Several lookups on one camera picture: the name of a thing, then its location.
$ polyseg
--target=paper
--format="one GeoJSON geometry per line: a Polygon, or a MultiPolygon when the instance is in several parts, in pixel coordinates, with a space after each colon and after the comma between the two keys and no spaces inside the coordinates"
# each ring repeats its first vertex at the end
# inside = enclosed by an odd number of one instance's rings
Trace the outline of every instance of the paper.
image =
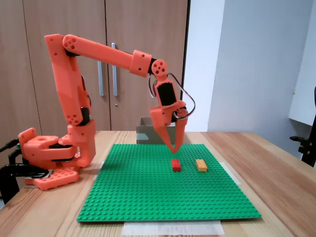
{"type": "Polygon", "coordinates": [[[228,169],[228,167],[225,165],[225,162],[219,162],[221,166],[224,168],[224,170],[229,174],[229,176],[232,178],[232,180],[237,184],[241,185],[241,182],[234,176],[234,174],[228,169]]]}
{"type": "Polygon", "coordinates": [[[221,221],[125,222],[122,236],[224,235],[221,221]]]}

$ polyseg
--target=green lego baseplate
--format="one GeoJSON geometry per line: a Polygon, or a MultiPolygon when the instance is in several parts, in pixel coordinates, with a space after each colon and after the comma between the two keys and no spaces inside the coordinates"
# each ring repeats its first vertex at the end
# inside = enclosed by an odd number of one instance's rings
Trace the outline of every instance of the green lego baseplate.
{"type": "Polygon", "coordinates": [[[205,145],[113,145],[79,222],[259,218],[261,214],[205,145]],[[172,171],[179,159],[181,172],[172,171]],[[198,172],[203,159],[207,172],[198,172]]]}

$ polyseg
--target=cabinet handle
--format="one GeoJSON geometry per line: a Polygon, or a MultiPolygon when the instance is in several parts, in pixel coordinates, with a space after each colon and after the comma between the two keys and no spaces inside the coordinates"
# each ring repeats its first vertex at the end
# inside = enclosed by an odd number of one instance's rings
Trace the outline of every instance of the cabinet handle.
{"type": "Polygon", "coordinates": [[[99,91],[100,91],[100,96],[104,96],[103,93],[103,77],[102,77],[102,62],[98,61],[98,74],[99,74],[99,91]]]}
{"type": "MultiPolygon", "coordinates": [[[[112,48],[116,48],[115,43],[112,43],[112,48]]],[[[118,82],[117,82],[117,67],[112,65],[113,74],[113,95],[116,97],[118,95],[118,82]]]]}

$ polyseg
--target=cabinet door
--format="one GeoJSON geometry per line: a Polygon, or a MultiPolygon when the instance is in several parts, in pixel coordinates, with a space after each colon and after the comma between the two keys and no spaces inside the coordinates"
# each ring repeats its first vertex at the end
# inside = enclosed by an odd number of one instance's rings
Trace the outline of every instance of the cabinet door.
{"type": "MultiPolygon", "coordinates": [[[[67,133],[67,123],[57,96],[44,36],[73,34],[106,44],[104,0],[24,0],[23,2],[42,133],[63,136],[67,133]]],[[[103,64],[104,96],[101,97],[97,61],[78,57],[78,63],[91,98],[91,117],[96,120],[97,130],[110,130],[107,66],[103,64]]]]}
{"type": "MultiPolygon", "coordinates": [[[[34,127],[40,135],[32,71],[23,15],[23,3],[0,1],[0,147],[34,127]]],[[[0,153],[0,167],[14,149],[0,153]]]]}
{"type": "MultiPolygon", "coordinates": [[[[117,49],[135,49],[164,60],[181,82],[187,19],[186,0],[106,0],[107,40],[117,49]]],[[[148,93],[147,79],[117,68],[118,95],[113,94],[109,67],[111,128],[136,130],[141,116],[149,116],[157,98],[148,93]]]]}

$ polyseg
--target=yellow lego brick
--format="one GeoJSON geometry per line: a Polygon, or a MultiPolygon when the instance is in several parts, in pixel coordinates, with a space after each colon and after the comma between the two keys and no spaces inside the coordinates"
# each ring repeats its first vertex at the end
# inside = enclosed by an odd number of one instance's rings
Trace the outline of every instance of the yellow lego brick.
{"type": "Polygon", "coordinates": [[[197,170],[199,172],[207,172],[207,166],[206,166],[205,161],[203,159],[197,159],[196,165],[197,165],[197,170]]]}

